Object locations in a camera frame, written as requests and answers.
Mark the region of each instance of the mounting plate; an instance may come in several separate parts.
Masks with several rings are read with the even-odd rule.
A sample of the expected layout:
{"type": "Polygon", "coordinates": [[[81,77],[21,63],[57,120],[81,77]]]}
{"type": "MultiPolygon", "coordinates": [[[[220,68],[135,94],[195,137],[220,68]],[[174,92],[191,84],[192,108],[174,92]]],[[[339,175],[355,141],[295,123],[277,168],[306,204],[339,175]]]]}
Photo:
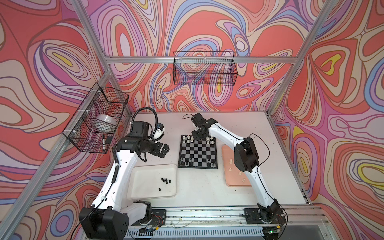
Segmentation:
{"type": "MultiPolygon", "coordinates": [[[[265,224],[265,222],[262,222],[260,220],[260,215],[258,211],[259,208],[244,209],[244,217],[247,221],[247,224],[265,224]]],[[[271,222],[271,224],[276,223],[281,225],[286,223],[285,215],[282,209],[279,209],[277,211],[276,216],[277,217],[271,222]]]]}

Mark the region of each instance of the black wire basket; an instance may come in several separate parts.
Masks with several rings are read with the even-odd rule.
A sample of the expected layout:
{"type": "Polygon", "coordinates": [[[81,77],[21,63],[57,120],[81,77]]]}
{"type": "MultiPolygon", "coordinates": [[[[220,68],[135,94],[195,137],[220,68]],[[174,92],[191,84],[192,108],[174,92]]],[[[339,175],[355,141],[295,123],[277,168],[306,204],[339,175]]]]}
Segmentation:
{"type": "Polygon", "coordinates": [[[175,85],[234,86],[237,68],[233,51],[173,52],[175,85]]]}
{"type": "Polygon", "coordinates": [[[74,128],[63,134],[80,152],[107,153],[128,98],[116,88],[99,86],[74,128]]]}

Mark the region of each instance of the swirly patterned wall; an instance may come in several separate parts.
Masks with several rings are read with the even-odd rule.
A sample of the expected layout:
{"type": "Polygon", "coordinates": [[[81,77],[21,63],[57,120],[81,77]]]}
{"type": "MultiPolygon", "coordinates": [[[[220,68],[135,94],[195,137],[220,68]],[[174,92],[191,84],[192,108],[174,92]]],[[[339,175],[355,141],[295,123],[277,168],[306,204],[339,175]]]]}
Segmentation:
{"type": "MultiPolygon", "coordinates": [[[[70,2],[0,1],[0,220],[103,74],[70,2]]],[[[13,239],[68,238],[110,159],[68,147],[13,239]]]]}
{"type": "Polygon", "coordinates": [[[172,67],[118,63],[112,70],[122,90],[130,95],[132,111],[145,106],[156,111],[264,111],[289,65],[238,64],[243,72],[234,86],[176,86],[172,67]]]}
{"type": "MultiPolygon", "coordinates": [[[[295,56],[322,1],[94,1],[86,10],[110,56],[173,56],[233,50],[295,56]]],[[[264,111],[289,66],[238,64],[234,87],[174,86],[172,64],[114,64],[131,110],[264,111]]]]}
{"type": "Polygon", "coordinates": [[[339,1],[273,115],[341,239],[384,239],[383,39],[383,1],[339,1]]]}
{"type": "Polygon", "coordinates": [[[87,4],[109,56],[173,56],[227,50],[237,56],[295,56],[321,0],[94,0],[87,4]]]}

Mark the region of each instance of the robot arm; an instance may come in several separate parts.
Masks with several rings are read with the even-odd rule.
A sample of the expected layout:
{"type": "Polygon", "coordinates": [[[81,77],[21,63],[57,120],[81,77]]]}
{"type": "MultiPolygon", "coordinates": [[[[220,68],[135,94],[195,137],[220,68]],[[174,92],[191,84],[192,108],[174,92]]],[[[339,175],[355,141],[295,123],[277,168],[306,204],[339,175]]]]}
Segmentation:
{"type": "Polygon", "coordinates": [[[79,220],[88,238],[121,240],[130,225],[138,220],[147,223],[152,218],[149,202],[128,202],[126,181],[138,159],[146,162],[147,153],[164,158],[169,147],[157,142],[164,135],[164,127],[157,123],[157,116],[156,129],[151,136],[148,136],[149,123],[134,121],[134,118],[132,122],[130,133],[112,149],[115,163],[99,195],[91,208],[82,208],[79,213],[79,220]]]}
{"type": "Polygon", "coordinates": [[[211,135],[233,149],[236,167],[245,172],[257,196],[260,219],[265,223],[275,219],[275,214],[280,209],[280,205],[269,191],[258,167],[259,156],[253,139],[240,137],[225,129],[216,120],[212,118],[206,120],[200,113],[193,115],[191,120],[197,128],[192,131],[194,140],[198,141],[211,135]]]}

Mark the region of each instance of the roll of tape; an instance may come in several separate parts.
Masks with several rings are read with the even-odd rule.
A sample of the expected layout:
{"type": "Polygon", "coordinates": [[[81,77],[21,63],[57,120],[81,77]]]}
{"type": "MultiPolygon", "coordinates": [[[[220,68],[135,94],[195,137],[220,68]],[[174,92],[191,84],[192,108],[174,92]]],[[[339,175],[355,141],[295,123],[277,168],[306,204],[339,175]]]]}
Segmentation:
{"type": "Polygon", "coordinates": [[[96,119],[99,119],[100,121],[103,121],[103,122],[113,124],[113,126],[112,126],[110,124],[104,124],[103,122],[96,121],[95,127],[97,129],[99,129],[100,131],[108,131],[108,132],[113,131],[115,129],[115,126],[118,124],[113,117],[108,116],[106,114],[99,114],[96,117],[96,119]]]}

